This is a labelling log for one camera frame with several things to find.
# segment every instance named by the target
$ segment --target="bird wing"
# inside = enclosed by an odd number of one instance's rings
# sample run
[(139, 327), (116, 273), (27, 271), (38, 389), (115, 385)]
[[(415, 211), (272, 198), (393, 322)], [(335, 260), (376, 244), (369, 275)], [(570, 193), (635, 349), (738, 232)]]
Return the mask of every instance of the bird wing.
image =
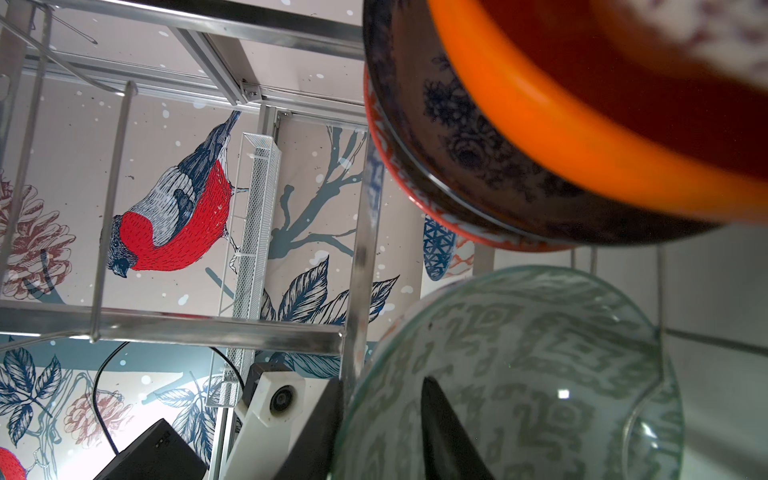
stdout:
[(197, 198), (192, 180), (179, 167), (165, 171), (150, 193), (129, 211), (152, 223), (152, 243), (162, 247), (187, 225)]

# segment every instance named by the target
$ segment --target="wallpaper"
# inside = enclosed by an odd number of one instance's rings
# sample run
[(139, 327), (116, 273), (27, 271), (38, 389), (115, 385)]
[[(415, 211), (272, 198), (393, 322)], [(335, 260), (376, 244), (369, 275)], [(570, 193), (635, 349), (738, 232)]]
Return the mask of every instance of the wallpaper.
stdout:
[[(87, 306), (120, 99), (84, 85), (46, 81), (28, 178), (16, 186), (31, 91), (31, 78), (25, 79), (0, 174), (0, 235), (7, 234), (14, 189), (21, 188), (24, 198), (2, 299)], [(231, 260), (243, 229), (232, 219), (230, 232), (227, 221), (231, 214), (243, 215), (247, 204), (252, 155), (244, 144), (240, 161), (240, 145), (243, 132), (255, 131), (256, 123), (257, 116), (247, 112), (135, 98), (109, 236), (105, 306), (217, 315), (223, 297), (222, 315), (231, 315), (226, 307), (237, 281)], [(263, 319), (346, 321), (365, 142), (363, 131), (283, 121)], [(419, 298), (421, 236), (420, 212), (386, 177), (371, 347), (392, 318)], [(95, 371), (117, 345), (62, 339), (0, 359), (5, 478), (81, 480), (111, 460), (89, 399)], [(267, 357), (305, 376), (338, 374), (333, 357), (261, 353)], [(211, 377), (210, 350), (202, 347), (137, 343), (124, 349), (96, 391), (118, 448), (162, 416), (207, 461), (216, 410), (205, 399), (220, 384), (221, 363), (216, 361)]]

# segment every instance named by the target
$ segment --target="black cable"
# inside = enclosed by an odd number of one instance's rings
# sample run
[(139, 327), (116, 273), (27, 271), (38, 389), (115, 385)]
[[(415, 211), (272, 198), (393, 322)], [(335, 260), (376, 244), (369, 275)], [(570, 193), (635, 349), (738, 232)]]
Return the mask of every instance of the black cable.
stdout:
[[(98, 411), (98, 403), (96, 400), (96, 388), (98, 387), (98, 381), (101, 378), (101, 373), (104, 371), (105, 368), (107, 368), (107, 364), (116, 356), (123, 348), (125, 348), (128, 343), (131, 342), (123, 342), (120, 344), (118, 348), (116, 348), (112, 353), (109, 354), (107, 359), (104, 361), (104, 363), (101, 364), (98, 371), (96, 372), (96, 378), (94, 378), (94, 386), (93, 391), (91, 392), (91, 404), (94, 407), (94, 414), (96, 415), (96, 419), (98, 420), (99, 425), (101, 425), (101, 430), (104, 432), (104, 436), (107, 437), (107, 441), (109, 442), (109, 446), (112, 447), (112, 452), (114, 452), (115, 455), (120, 455), (120, 450), (118, 450), (118, 447), (114, 444), (114, 441), (112, 440), (112, 435), (109, 434), (109, 430), (107, 430), (107, 425), (104, 423), (104, 419), (101, 417), (101, 413)], [(237, 371), (237, 367), (234, 363), (232, 363), (232, 360), (227, 358), (226, 355), (224, 355), (221, 350), (219, 350), (216, 347), (211, 347), (211, 350), (213, 350), (218, 356), (220, 356), (222, 359), (224, 359), (224, 362), (227, 362), (227, 365), (229, 365), (232, 368), (232, 371), (235, 372), (235, 375), (237, 376), (237, 381), (240, 382), (240, 388), (245, 391), (245, 382), (243, 381), (243, 377), (240, 376), (240, 372)]]
[(131, 342), (123, 342), (120, 344), (118, 348), (114, 350), (114, 352), (110, 353), (110, 355), (107, 357), (107, 359), (104, 361), (104, 363), (101, 364), (101, 366), (98, 369), (98, 372), (96, 372), (96, 378), (94, 379), (94, 388), (91, 392), (91, 403), (94, 406), (94, 413), (96, 414), (96, 419), (98, 420), (98, 424), (101, 425), (101, 430), (104, 431), (104, 436), (107, 437), (107, 442), (109, 442), (109, 446), (112, 447), (112, 452), (114, 452), (115, 455), (120, 455), (120, 450), (118, 450), (118, 447), (114, 444), (112, 441), (112, 435), (109, 434), (109, 430), (107, 430), (107, 425), (104, 423), (104, 419), (101, 417), (101, 413), (98, 411), (98, 404), (96, 402), (96, 387), (98, 386), (98, 380), (101, 378), (101, 373), (104, 371), (105, 368), (107, 368), (107, 364), (110, 360), (114, 358), (115, 355), (117, 355), (122, 349), (124, 349), (128, 343)]
[(242, 390), (245, 392), (245, 382), (243, 381), (243, 377), (242, 377), (242, 376), (240, 376), (240, 372), (238, 372), (238, 371), (237, 371), (237, 367), (235, 366), (235, 364), (234, 364), (234, 363), (232, 363), (232, 360), (230, 360), (229, 358), (227, 358), (227, 356), (226, 356), (226, 355), (224, 355), (224, 354), (221, 352), (221, 350), (219, 350), (218, 348), (216, 348), (216, 347), (211, 347), (210, 349), (211, 349), (211, 350), (213, 350), (214, 352), (216, 352), (216, 354), (218, 354), (218, 356), (220, 356), (221, 358), (223, 358), (223, 359), (224, 359), (224, 362), (227, 362), (227, 365), (229, 365), (229, 366), (230, 366), (230, 368), (232, 369), (232, 371), (233, 371), (233, 372), (235, 372), (235, 375), (237, 375), (237, 381), (238, 381), (238, 382), (240, 382), (240, 388), (241, 388), (241, 389), (242, 389)]

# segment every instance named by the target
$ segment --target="metal rack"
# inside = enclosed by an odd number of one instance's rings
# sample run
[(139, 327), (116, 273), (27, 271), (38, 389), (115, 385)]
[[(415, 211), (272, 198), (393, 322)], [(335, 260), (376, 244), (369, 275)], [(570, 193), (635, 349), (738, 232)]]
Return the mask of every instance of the metal rack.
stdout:
[[(170, 27), (205, 69), (210, 79), (201, 81), (199, 77), (184, 78), (182, 74), (168, 74), (152, 68), (126, 68), (119, 62), (97, 61), (78, 55), (60, 55), (48, 47), (51, 6), (37, 1), (10, 1), (7, 15), (0, 17), (0, 25), (3, 27), (0, 38), (0, 75), (7, 77), (10, 84), (9, 94), (0, 101), (0, 167), (4, 160), (5, 139), (12, 116), (15, 89), (22, 69), (34, 68), (36, 78), (22, 158), (15, 179), (17, 185), (23, 185), (25, 182), (29, 150), (35, 132), (38, 99), (47, 74), (65, 80), (78, 79), (120, 95), (123, 100), (104, 206), (102, 235), (111, 231), (131, 99), (142, 89), (152, 90), (159, 96), (197, 95), (209, 101), (222, 104), (226, 102), (240, 109), (258, 108), (260, 123), (265, 124), (265, 130), (269, 130), (267, 122), (269, 119), (274, 122), (277, 111), (295, 114), (298, 118), (307, 120), (367, 125), (361, 104), (239, 82), (205, 35), (223, 35), (362, 60), (360, 27), (225, 0), (63, 0), (57, 1), (56, 6)], [(45, 12), (45, 34), (42, 43), (28, 35), (31, 19), (38, 8)], [(36, 51), (28, 52), (25, 43)], [(57, 66), (51, 66), (48, 70), (48, 60), (55, 62)], [(369, 142), (363, 170), (350, 278), (349, 315), (343, 328), (295, 323), (260, 323), (244, 318), (222, 320), (215, 316), (104, 308), (101, 298), (104, 291), (108, 242), (102, 238), (97, 278), (94, 282), (93, 306), (52, 306), (0, 300), (0, 329), (22, 335), (39, 335), (35, 339), (3, 346), (3, 349), (42, 339), (82, 337), (89, 338), (92, 342), (110, 339), (341, 355), (343, 359), (340, 375), (344, 380), (345, 398), (348, 399), (362, 371), (365, 358), (375, 260), (372, 252), (376, 248), (379, 227), (383, 168), (375, 148)], [(20, 188), (15, 189), (8, 232), (15, 232), (21, 207), (16, 192), (21, 191)], [(0, 250), (0, 278), (4, 278), (11, 238), (12, 234), (6, 236)]]

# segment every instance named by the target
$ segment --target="bowl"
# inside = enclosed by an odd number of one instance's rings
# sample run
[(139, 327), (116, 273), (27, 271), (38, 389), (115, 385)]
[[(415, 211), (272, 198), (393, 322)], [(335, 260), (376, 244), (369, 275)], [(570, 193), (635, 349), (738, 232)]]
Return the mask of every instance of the bowl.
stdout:
[(639, 207), (768, 222), (768, 95), (624, 56), (609, 39), (606, 3), (429, 0), (472, 97), (543, 167)]
[[(525, 266), (465, 280), (409, 313), (354, 393), (333, 480), (424, 478), (427, 376), (494, 478), (621, 478), (621, 430), (660, 367), (656, 329), (623, 293), (578, 270)], [(631, 479), (679, 474), (684, 420), (667, 378), (631, 430)]]
[(518, 252), (556, 252), (573, 248), (570, 245), (547, 243), (506, 230), (449, 197), (417, 168), (399, 146), (386, 122), (381, 104), (373, 91), (368, 71), (363, 73), (363, 92), (369, 131), (376, 149), (395, 182), (408, 198), (437, 223), (476, 243), (502, 250)]
[(369, 75), (387, 126), (414, 165), (472, 213), (526, 237), (593, 245), (659, 243), (715, 227), (600, 197), (540, 167), (467, 94), (426, 0), (364, 5)]

